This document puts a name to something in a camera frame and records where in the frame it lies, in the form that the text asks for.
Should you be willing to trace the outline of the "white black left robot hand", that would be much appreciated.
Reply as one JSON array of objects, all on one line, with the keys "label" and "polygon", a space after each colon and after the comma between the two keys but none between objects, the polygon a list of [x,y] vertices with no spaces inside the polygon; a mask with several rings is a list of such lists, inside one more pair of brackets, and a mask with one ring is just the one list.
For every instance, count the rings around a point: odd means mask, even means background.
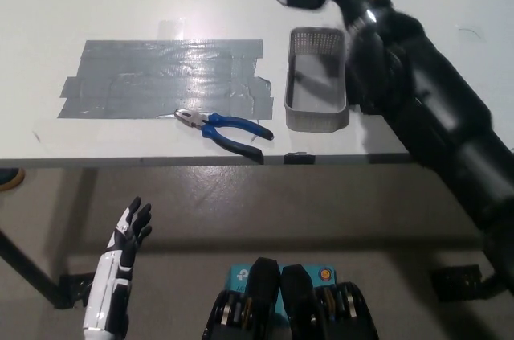
[{"label": "white black left robot hand", "polygon": [[101,255],[85,311],[86,339],[124,339],[136,254],[152,227],[151,205],[136,197],[118,220]]}]

